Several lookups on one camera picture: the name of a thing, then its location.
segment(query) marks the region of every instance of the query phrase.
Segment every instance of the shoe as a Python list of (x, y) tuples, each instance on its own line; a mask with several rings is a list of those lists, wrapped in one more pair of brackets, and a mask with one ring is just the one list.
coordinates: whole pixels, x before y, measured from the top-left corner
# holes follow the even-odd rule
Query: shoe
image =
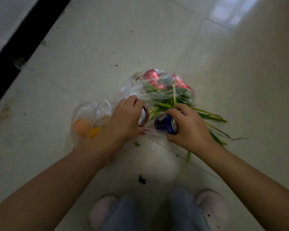
[(201, 207), (211, 231), (224, 231), (228, 228), (229, 210), (223, 197), (212, 190), (204, 190), (195, 196), (195, 202)]
[(114, 196), (106, 196), (93, 205), (89, 213), (89, 221), (94, 231), (102, 229), (109, 211), (117, 201), (118, 199)]

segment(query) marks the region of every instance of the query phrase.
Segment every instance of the jeans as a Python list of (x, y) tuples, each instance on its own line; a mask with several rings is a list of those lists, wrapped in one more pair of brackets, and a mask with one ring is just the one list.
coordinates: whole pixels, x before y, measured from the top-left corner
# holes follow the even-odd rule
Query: jeans
[[(185, 189), (173, 190), (169, 197), (173, 231), (209, 231), (209, 225), (194, 197)], [(112, 206), (102, 231), (139, 231), (140, 220), (132, 199), (122, 197)]]

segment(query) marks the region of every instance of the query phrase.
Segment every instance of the clear plastic bag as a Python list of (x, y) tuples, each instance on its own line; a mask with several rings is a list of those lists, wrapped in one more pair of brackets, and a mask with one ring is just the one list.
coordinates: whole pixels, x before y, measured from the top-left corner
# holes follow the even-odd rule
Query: clear plastic bag
[(112, 102), (84, 102), (73, 112), (71, 135), (73, 144), (95, 137), (108, 124), (108, 121), (121, 99), (136, 95), (145, 101), (149, 109), (149, 120), (145, 133), (161, 136), (154, 129), (154, 119), (161, 112), (172, 108), (176, 103), (188, 106), (194, 104), (194, 91), (175, 73), (165, 73), (159, 69), (136, 72), (124, 82)]

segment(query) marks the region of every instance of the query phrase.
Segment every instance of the tile floor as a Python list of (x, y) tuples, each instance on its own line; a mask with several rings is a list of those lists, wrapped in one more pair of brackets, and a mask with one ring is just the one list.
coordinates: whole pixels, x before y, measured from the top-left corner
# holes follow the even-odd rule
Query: tile floor
[[(289, 188), (289, 0), (72, 0), (44, 41), (0, 102), (0, 202), (69, 152), (80, 100), (111, 99), (148, 68), (180, 74), (199, 107), (229, 120), (223, 130), (249, 138), (224, 140), (227, 148)], [(229, 230), (262, 230), (200, 159), (186, 166), (186, 151), (166, 140), (137, 141), (96, 175), (57, 230), (89, 230), (91, 206), (111, 193), (134, 195), (150, 229), (176, 185), (224, 196)]]

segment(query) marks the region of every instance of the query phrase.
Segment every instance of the black strip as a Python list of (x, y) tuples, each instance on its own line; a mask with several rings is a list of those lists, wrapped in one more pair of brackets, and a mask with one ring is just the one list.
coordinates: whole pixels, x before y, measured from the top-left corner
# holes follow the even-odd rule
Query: black strip
[(0, 99), (19, 74), (13, 59), (27, 62), (70, 0), (38, 0), (0, 52)]

